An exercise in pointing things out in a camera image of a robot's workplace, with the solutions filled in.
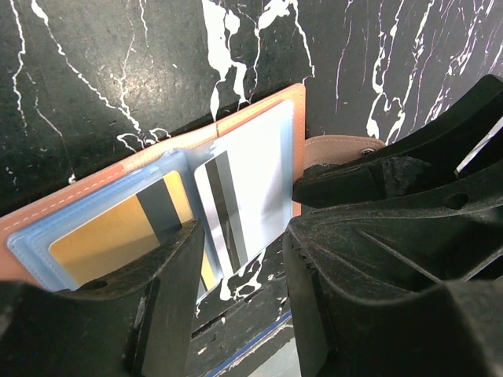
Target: black marble surface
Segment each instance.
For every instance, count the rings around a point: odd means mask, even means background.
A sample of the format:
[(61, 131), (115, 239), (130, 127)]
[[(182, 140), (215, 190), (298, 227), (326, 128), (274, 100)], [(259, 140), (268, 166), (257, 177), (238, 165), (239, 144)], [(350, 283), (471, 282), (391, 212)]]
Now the black marble surface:
[[(502, 0), (2, 0), (0, 215), (295, 82), (308, 135), (392, 143), (503, 75), (502, 19)], [(261, 258), (265, 287), (281, 263)], [(196, 327), (258, 301), (234, 283)]]

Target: blue strip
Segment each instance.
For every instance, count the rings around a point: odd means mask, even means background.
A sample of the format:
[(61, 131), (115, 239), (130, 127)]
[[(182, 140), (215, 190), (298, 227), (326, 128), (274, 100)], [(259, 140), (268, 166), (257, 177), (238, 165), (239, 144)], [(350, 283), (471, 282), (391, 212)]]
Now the blue strip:
[(279, 328), (281, 325), (285, 324), (285, 322), (287, 322), (291, 318), (292, 318), (292, 312), (288, 311), (287, 313), (283, 314), (278, 321), (274, 322), (274, 324), (272, 326), (268, 327), (266, 330), (262, 331), (260, 334), (255, 336), (251, 342), (249, 342), (245, 347), (243, 347), (239, 351), (237, 351), (233, 356), (231, 356), (227, 360), (225, 360), (216, 369), (209, 372), (206, 375), (206, 377), (217, 376), (223, 370), (228, 368), (233, 362), (235, 362), (241, 358), (245, 358), (247, 356), (248, 351), (250, 351), (251, 348), (253, 348), (257, 343), (262, 341), (264, 338), (267, 338), (275, 330), (277, 330), (277, 328)]

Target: wallet strap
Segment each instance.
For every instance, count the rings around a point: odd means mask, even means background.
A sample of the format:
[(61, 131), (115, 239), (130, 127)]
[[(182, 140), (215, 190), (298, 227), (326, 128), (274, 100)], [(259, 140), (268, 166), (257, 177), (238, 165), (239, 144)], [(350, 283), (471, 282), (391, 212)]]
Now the wallet strap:
[(314, 165), (348, 163), (386, 145), (373, 137), (323, 135), (306, 140), (304, 170)]

